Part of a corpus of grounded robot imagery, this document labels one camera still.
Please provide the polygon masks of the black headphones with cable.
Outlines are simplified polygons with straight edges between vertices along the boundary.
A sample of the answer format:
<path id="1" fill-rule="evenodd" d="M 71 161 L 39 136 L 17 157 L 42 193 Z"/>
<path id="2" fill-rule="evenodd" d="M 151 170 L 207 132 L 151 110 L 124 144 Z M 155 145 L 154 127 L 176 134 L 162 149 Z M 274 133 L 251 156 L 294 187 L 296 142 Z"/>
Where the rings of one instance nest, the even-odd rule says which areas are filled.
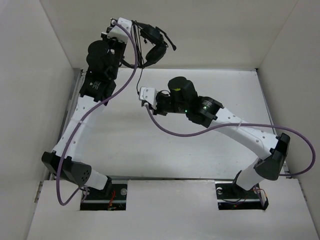
<path id="1" fill-rule="evenodd" d="M 143 70 L 158 63 L 166 54 L 169 46 L 173 51 L 177 50 L 177 46 L 172 42 L 167 33 L 160 29 L 158 26 L 138 22 L 132 20 L 131 36 L 135 42 L 135 49 L 137 51 L 137 68 L 141 69 L 139 79 L 136 83 L 136 92 L 139 95 L 139 83 L 142 78 Z M 143 56 L 142 42 L 145 44 L 150 43 L 152 48 L 148 53 Z"/>

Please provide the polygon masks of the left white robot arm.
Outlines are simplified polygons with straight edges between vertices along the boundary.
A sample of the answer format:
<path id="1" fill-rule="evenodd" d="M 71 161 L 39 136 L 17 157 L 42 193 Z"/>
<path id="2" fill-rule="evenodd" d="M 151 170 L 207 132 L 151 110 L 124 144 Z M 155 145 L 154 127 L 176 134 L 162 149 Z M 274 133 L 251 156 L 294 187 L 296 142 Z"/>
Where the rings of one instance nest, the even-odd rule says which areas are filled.
<path id="1" fill-rule="evenodd" d="M 53 150 L 44 152 L 41 157 L 57 182 L 65 180 L 79 188 L 93 188 L 103 199 L 111 195 L 111 180 L 86 164 L 82 152 L 92 127 L 114 93 L 125 48 L 126 42 L 115 36 L 104 37 L 89 45 L 88 70 L 73 115 Z"/>

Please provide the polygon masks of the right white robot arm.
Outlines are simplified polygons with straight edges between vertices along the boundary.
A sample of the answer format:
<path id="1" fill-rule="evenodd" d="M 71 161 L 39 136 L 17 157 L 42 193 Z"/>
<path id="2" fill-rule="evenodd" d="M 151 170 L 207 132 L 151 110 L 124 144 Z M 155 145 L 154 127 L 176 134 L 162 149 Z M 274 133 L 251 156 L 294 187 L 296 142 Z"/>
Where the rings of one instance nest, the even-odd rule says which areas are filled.
<path id="1" fill-rule="evenodd" d="M 189 121 L 206 129 L 215 130 L 251 150 L 257 159 L 241 170 L 232 183 L 232 193 L 243 197 L 263 180 L 276 181 L 288 154 L 291 138 L 247 126 L 219 101 L 201 96 L 194 84 L 183 76 L 171 79 L 168 93 L 152 90 L 151 106 L 154 115 L 184 114 Z"/>

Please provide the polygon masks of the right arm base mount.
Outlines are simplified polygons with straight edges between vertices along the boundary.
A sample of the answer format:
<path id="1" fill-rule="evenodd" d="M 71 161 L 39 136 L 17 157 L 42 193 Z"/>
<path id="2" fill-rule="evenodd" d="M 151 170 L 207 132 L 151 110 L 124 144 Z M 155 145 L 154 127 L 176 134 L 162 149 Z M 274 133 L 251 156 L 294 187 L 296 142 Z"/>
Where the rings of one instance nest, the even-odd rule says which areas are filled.
<path id="1" fill-rule="evenodd" d="M 269 199 L 264 189 L 256 184 L 250 190 L 230 181 L 215 182 L 217 206 L 219 210 L 262 210 L 269 206 Z"/>

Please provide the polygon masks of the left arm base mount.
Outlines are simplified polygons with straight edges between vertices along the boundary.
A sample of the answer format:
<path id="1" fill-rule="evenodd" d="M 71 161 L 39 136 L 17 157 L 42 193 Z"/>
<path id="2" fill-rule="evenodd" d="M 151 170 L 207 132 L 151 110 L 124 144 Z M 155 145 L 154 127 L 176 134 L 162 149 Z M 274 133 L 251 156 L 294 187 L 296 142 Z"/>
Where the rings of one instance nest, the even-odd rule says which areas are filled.
<path id="1" fill-rule="evenodd" d="M 80 203 L 81 211 L 125 211 L 127 205 L 128 181 L 113 179 L 110 193 L 106 196 L 100 190 L 88 188 L 85 197 L 82 192 Z"/>

